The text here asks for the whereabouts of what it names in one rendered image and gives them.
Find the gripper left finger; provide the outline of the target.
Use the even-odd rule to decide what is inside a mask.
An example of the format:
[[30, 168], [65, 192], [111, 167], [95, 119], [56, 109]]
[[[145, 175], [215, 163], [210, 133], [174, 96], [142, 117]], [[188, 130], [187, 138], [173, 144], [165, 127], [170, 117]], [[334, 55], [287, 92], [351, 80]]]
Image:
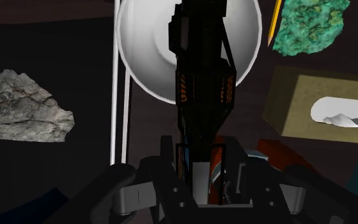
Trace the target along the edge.
[[154, 224], [195, 224], [198, 206], [172, 165], [172, 137], [162, 136], [160, 155], [139, 168], [114, 164], [53, 213], [45, 224], [130, 224], [149, 208]]

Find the white thin rod frame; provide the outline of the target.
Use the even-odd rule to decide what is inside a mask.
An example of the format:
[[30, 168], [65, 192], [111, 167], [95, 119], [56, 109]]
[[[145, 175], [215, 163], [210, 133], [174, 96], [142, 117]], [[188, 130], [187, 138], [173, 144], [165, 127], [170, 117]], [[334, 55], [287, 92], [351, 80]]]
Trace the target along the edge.
[[123, 64], [117, 37], [118, 13], [122, 0], [109, 0], [114, 4], [113, 10], [113, 72], [111, 92], [111, 143], [110, 164], [127, 163], [128, 131], [130, 124], [130, 100], [132, 80]]

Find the grey rock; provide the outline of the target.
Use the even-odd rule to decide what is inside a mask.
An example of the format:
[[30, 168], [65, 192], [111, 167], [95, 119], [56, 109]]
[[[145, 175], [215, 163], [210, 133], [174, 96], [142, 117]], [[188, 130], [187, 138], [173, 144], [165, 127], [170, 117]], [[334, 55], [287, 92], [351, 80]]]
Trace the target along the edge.
[[59, 143], [73, 127], [73, 113], [25, 73], [0, 73], [0, 139]]

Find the red patterned flat object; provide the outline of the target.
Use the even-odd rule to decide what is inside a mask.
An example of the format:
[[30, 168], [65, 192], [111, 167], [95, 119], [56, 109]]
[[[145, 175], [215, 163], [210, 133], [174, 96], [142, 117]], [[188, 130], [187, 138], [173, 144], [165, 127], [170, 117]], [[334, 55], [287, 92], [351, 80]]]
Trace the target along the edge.
[[[216, 144], [225, 143], [227, 151], [225, 155], [224, 170], [224, 204], [238, 204], [240, 202], [239, 177], [240, 164], [246, 157], [256, 157], [266, 160], [273, 168], [284, 171], [288, 166], [294, 164], [304, 165], [313, 172], [317, 170], [301, 155], [278, 140], [260, 139], [255, 150], [244, 150], [236, 138], [229, 137], [225, 140], [223, 136], [217, 136]], [[208, 203], [217, 204], [220, 198], [220, 168], [222, 148], [214, 148], [210, 161], [210, 182]]]

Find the olive tissue box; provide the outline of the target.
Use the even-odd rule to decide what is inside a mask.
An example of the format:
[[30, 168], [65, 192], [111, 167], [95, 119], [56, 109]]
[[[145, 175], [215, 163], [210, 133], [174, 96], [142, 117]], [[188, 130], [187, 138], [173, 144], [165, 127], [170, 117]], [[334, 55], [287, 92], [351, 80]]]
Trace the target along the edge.
[[277, 66], [263, 118], [281, 136], [358, 143], [358, 127], [312, 119], [312, 106], [323, 97], [358, 100], [358, 74]]

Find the green rock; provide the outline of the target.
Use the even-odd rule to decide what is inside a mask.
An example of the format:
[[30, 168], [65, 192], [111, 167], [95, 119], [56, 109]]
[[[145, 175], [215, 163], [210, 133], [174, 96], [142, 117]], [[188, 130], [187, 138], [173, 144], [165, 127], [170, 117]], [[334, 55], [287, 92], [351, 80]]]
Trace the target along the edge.
[[285, 0], [272, 49], [283, 56], [323, 51], [343, 31], [349, 6], [350, 0]]

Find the black angular object orange marks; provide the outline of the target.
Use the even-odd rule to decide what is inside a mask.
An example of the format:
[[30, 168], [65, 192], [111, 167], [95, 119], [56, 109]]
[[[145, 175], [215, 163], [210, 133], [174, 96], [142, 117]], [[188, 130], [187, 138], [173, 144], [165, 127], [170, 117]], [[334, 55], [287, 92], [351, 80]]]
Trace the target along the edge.
[[216, 134], [234, 106], [237, 70], [223, 18], [227, 0], [182, 0], [169, 22], [176, 56], [176, 106], [181, 141], [176, 171], [199, 204], [207, 204]]

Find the white bowl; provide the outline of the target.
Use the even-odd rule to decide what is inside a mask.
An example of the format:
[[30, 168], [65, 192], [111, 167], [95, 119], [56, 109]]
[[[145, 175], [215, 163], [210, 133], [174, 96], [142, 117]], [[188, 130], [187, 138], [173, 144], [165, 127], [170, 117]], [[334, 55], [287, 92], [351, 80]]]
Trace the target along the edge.
[[[116, 21], [121, 59], [144, 91], [176, 102], [176, 56], [169, 50], [168, 24], [182, 0], [122, 0]], [[251, 70], [261, 45], [258, 0], [227, 0], [223, 19], [239, 85]]]

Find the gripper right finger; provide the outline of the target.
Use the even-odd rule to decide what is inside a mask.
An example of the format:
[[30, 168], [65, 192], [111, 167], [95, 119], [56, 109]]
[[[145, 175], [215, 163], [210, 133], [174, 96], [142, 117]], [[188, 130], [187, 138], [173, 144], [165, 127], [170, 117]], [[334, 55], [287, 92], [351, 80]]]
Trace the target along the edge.
[[245, 224], [358, 224], [358, 196], [318, 171], [278, 171], [256, 157], [240, 166], [239, 204], [252, 204]]

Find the white tissue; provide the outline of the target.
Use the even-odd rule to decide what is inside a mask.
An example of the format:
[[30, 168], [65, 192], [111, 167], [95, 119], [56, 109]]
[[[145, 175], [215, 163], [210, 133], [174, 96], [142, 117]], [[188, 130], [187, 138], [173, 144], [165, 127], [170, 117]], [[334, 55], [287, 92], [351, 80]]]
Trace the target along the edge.
[[310, 116], [315, 122], [358, 128], [358, 100], [322, 97], [313, 104]]

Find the yellow pencil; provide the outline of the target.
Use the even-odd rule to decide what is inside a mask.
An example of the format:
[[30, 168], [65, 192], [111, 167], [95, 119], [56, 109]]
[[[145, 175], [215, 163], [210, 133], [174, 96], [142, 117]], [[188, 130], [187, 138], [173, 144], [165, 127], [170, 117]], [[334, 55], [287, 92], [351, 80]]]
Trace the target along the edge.
[[268, 32], [268, 41], [267, 41], [268, 46], [270, 46], [273, 36], [274, 36], [274, 33], [275, 33], [275, 28], [277, 25], [277, 19], [278, 19], [279, 13], [280, 13], [281, 4], [282, 4], [282, 0], [275, 1], [275, 6], [273, 9], [273, 15], [272, 15], [272, 20], [271, 20], [271, 24], [270, 24], [270, 29]]

